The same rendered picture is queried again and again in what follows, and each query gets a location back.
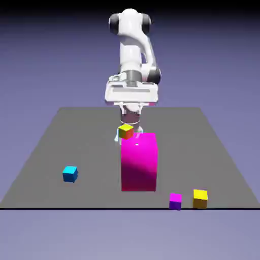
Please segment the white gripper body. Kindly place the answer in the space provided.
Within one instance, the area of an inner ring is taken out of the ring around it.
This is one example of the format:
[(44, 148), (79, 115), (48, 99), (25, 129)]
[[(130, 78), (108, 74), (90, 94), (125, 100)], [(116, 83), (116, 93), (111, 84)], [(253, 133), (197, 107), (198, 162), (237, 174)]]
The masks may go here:
[(125, 81), (108, 81), (105, 101), (110, 103), (156, 103), (158, 85), (137, 82), (137, 86), (127, 86)]

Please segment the large magenta box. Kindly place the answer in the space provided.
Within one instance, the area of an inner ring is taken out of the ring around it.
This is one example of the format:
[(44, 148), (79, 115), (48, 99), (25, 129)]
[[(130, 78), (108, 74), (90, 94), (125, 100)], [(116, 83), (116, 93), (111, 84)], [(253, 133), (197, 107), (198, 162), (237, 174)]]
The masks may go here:
[(158, 146), (155, 133), (121, 141), (121, 190), (156, 191)]

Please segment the small yellow green orange cube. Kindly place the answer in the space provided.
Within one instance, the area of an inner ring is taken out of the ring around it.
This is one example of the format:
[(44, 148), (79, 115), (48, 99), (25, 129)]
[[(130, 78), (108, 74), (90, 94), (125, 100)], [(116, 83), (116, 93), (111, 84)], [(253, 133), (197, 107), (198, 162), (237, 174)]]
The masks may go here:
[(118, 137), (128, 140), (134, 135), (134, 127), (129, 124), (123, 124), (118, 127)]

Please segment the small magenta cube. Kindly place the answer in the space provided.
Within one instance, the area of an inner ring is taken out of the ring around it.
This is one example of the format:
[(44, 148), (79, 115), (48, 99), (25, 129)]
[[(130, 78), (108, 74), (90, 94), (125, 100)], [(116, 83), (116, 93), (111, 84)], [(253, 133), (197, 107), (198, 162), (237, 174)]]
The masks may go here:
[(182, 194), (170, 193), (169, 195), (169, 209), (170, 210), (181, 210)]

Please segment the small cyan cube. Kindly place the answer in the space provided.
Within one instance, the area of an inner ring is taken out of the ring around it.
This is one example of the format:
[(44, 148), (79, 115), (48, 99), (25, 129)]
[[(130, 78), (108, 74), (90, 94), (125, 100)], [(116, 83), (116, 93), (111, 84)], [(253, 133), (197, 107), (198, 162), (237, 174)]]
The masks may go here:
[(75, 182), (78, 178), (77, 166), (66, 166), (62, 172), (64, 182)]

